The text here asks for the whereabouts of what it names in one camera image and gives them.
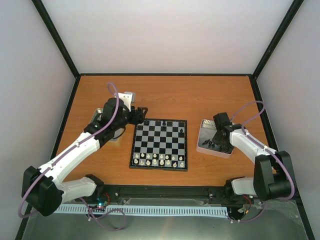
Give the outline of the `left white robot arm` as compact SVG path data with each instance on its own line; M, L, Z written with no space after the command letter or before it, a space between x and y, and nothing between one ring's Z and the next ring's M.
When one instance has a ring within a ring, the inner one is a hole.
M28 167L23 174L22 199L46 217L60 205L83 197L99 201L104 195L104 182L87 174L65 182L67 175L88 156L115 138L116 131L128 124L144 122L148 108L131 106L120 98L110 98L96 112L80 136L64 151L42 166Z

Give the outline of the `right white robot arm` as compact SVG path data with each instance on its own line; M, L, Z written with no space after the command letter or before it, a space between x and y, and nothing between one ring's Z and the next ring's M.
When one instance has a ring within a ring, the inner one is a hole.
M262 201L289 200L296 190L291 156L257 140L241 124L234 124L225 112L213 117L216 133L212 142L221 153L234 148L244 153L254 164L253 177L238 177L226 181L228 195L251 195Z

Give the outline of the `black chess piece in tray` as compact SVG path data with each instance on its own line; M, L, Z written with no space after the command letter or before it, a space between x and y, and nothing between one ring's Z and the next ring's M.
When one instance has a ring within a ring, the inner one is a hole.
M212 142L212 141L210 141L208 147L209 147L209 148L214 148L214 147L215 147L215 143Z
M207 145L209 142L210 142L209 139L208 139L208 140L205 140L201 145L202 145L202 146L205 146L205 145Z

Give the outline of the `left green-lit circuit board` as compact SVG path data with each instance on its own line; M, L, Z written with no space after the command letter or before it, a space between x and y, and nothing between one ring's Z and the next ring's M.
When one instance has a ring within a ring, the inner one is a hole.
M110 201L109 194L103 193L102 197L98 198L96 203L89 204L89 207L94 213L104 213L107 206L110 205Z

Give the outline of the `right pink tray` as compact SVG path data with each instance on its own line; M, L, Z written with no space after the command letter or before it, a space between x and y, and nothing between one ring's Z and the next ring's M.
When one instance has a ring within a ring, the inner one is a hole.
M198 132L196 151L228 159L233 153L234 147L232 145L223 146L214 140L216 133L215 122L210 119L203 119Z

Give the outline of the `left metal tray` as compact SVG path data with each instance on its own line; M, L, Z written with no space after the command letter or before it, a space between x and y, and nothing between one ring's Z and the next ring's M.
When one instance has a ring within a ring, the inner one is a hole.
M116 133L116 131L122 129L121 127L116 127L115 124L120 121L122 116L122 110L118 110L115 119L112 123L104 129L101 133L97 134L94 138L99 141L100 148L102 148L109 141L115 142L117 138L121 135L120 133ZM93 132L97 132L102 129L107 123L110 121L108 118L103 117L103 109L97 108L94 112L94 115L91 119L91 123L93 124Z

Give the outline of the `black and silver chessboard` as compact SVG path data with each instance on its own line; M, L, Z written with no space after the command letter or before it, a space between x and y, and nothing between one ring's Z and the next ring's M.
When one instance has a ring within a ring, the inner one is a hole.
M166 126L162 126L162 121L166 121ZM140 158L141 153L145 154L145 158ZM157 165L153 165L153 154L157 154L155 158ZM134 159L138 159L138 164L134 164ZM146 165L146 160L150 160L151 164ZM159 160L164 160L163 166L159 166ZM166 166L167 160L171 161L171 166ZM177 167L173 167L174 162L177 162ZM184 167L180 167L181 162L184 162ZM179 119L147 118L143 123L136 125L129 167L186 172L188 170L188 122Z

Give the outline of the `black aluminium frame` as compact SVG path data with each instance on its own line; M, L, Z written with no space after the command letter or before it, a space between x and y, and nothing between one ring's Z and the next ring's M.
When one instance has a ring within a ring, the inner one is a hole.
M60 125L58 135L52 150L52 154L50 156L50 159L55 157L58 147L61 142L61 138L68 120L68 116L71 110L72 103L74 101L77 88L80 82L80 79L82 76L87 75L87 76L248 76L252 88L253 95L255 97L255 100L261 100L262 101L262 96L260 93L260 89L257 84L257 79L262 72L263 68L267 64L268 60L270 59L272 53L276 49L278 43L280 42L281 38L283 37L284 33L288 29L290 23L294 19L295 15L297 14L299 8L303 4L304 0L293 0L289 9L287 10L283 20L281 21L277 31L275 32L274 36L272 37L272 40L270 41L267 49L265 50L264 54L262 55L261 60L259 61L257 67L255 68L253 74L242 74L242 73L84 73L80 74L72 61L72 58L65 47L65 44L63 43L63 40L61 39L48 11L46 10L45 5L41 0L31 0L33 3L35 9L37 10L38 14L40 15L43 23L45 24L48 32L50 33L52 39L54 40L56 46L58 47L59 51L61 52L65 62L67 63L67 66L71 70L72 75L75 77L75 82L72 87L72 91L70 94L70 98L68 100L68 104L62 119L62 123ZM264 133L267 139L268 144L271 147L276 147L276 140L274 137L274 133L271 130L271 124L268 118L267 113L262 113L261 122L263 125ZM298 204L298 210L300 215L302 216L302 223L303 227L306 231L307 237L309 237L309 240L315 240L312 228L310 226L304 205L302 203L301 197L299 196L298 199L300 200L300 203ZM22 240L22 237L25 233L25 229L27 226L29 218L26 218L25 220L22 220L20 227L18 229L17 235L16 235L16 240Z

